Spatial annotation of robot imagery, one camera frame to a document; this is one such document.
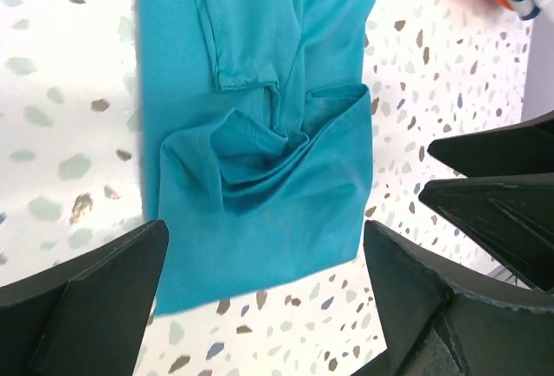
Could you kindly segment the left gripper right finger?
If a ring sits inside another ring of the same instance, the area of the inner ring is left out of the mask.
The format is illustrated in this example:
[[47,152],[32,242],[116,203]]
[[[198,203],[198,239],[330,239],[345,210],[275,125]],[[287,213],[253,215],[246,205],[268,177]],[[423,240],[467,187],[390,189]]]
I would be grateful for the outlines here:
[[551,375],[553,297],[484,276],[377,221],[364,255],[386,349],[364,375]]

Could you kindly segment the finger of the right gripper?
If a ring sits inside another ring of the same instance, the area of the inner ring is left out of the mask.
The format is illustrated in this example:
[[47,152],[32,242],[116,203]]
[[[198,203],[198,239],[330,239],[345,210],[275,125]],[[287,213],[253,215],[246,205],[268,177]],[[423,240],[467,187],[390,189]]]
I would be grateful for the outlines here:
[[553,113],[492,130],[436,139],[428,154],[466,177],[553,171]]
[[553,174],[428,182],[419,200],[530,288],[553,291]]

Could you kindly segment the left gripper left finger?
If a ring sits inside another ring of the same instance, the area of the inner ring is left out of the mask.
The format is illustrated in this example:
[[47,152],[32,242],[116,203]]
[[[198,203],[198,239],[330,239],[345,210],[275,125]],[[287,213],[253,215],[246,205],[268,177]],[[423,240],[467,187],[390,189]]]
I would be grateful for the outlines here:
[[131,375],[169,232],[150,221],[1,288],[3,375]]

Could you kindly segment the teal t-shirt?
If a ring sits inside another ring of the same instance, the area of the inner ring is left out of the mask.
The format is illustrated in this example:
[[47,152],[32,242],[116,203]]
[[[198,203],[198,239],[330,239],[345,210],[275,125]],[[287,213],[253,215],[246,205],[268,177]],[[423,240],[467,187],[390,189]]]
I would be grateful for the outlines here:
[[374,2],[138,0],[145,215],[170,232],[157,314],[355,258]]

